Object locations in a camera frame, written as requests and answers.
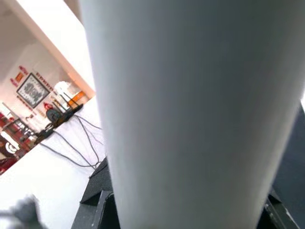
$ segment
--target framed picture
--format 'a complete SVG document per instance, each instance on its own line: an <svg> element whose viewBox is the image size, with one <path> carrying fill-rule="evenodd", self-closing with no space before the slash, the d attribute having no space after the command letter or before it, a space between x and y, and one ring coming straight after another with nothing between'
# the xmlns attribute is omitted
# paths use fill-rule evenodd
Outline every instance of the framed picture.
<svg viewBox="0 0 305 229"><path fill-rule="evenodd" d="M17 90L17 93L32 108L35 108L50 92L34 76L33 73L30 73L30 75L25 79L23 84Z"/></svg>

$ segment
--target wall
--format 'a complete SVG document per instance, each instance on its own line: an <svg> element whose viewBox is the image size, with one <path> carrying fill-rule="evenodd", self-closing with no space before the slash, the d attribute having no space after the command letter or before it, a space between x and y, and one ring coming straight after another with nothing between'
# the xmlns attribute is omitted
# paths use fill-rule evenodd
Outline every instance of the wall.
<svg viewBox="0 0 305 229"><path fill-rule="evenodd" d="M27 78L27 75L25 75L17 87L12 84L11 79L15 79L18 73L20 73L19 66L23 66L29 73L36 74L38 72L53 88L57 82L71 81L71 79L39 42L26 46L18 60L9 70L1 86L0 99L26 124L38 131L49 123L39 112L45 113L46 110L43 107L43 102L41 102L31 111L17 98L18 94L16 91ZM48 100L51 95L55 96L53 93L50 93L45 100ZM25 117L30 115L34 115L34 117L27 121Z"/></svg>

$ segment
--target gray object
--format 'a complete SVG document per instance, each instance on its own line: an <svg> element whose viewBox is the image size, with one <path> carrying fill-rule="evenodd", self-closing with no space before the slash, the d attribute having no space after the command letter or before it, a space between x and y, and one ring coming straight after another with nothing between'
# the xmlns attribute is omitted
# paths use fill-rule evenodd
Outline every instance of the gray object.
<svg viewBox="0 0 305 229"><path fill-rule="evenodd" d="M255 228L304 86L305 2L80 5L121 228Z"/></svg>

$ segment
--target white table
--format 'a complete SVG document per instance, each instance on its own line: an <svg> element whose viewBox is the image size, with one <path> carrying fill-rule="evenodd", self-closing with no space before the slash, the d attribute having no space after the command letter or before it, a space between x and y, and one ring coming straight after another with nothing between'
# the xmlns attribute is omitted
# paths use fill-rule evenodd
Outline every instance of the white table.
<svg viewBox="0 0 305 229"><path fill-rule="evenodd" d="M91 99L77 115L101 126L95 98ZM83 124L98 140L104 142L101 130L84 121ZM97 162L77 118L71 118L58 127L57 131L77 148L90 163ZM90 134L89 136L100 161L102 161L105 158L104 146L97 143ZM87 165L57 134L52 134L43 143L79 164ZM88 183L88 177L92 172L91 167L79 167L38 145L0 176L0 210L9 209L18 200L33 194L39 202L41 222L47 228L69 229ZM0 219L0 229L10 228L11 224L12 222L8 219Z"/></svg>

